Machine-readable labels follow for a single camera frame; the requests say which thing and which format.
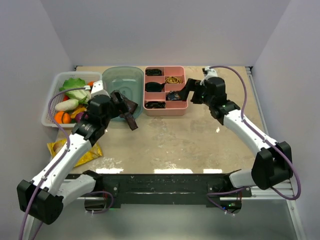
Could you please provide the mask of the brown floral necktie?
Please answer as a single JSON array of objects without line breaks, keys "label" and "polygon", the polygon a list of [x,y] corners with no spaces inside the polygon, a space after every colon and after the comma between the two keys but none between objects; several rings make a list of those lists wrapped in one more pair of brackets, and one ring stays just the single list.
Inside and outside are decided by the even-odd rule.
[{"label": "brown floral necktie", "polygon": [[136,130],[138,125],[133,114],[135,113],[138,104],[132,100],[129,100],[125,95],[120,93],[119,90],[114,90],[110,94],[110,97],[118,111],[117,116],[123,118],[132,131]]}]

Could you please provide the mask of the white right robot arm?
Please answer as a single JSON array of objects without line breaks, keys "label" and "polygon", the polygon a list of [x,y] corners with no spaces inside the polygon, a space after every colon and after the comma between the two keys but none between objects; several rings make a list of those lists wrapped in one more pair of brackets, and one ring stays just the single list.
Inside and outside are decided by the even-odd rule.
[{"label": "white right robot arm", "polygon": [[292,163],[289,144],[267,136],[242,115],[240,107],[227,99],[226,84],[222,78],[211,77],[204,84],[189,78],[178,95],[186,101],[190,92],[193,92],[190,101],[208,106],[211,116],[234,132],[255,157],[251,169],[237,170],[228,175],[229,180],[222,185],[227,196],[235,196],[242,187],[257,186],[266,190],[293,176],[289,166]]}]

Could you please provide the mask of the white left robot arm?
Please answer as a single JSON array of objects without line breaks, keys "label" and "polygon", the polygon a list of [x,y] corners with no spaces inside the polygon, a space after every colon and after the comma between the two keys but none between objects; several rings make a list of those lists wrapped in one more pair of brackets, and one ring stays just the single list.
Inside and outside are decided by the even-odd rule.
[{"label": "white left robot arm", "polygon": [[67,202],[76,199],[71,191],[60,188],[71,169],[105,134],[111,119],[122,117],[131,130],[137,129],[133,117],[136,108],[137,103],[118,90],[93,96],[60,152],[31,181],[22,180],[18,184],[20,209],[47,225],[52,224]]}]

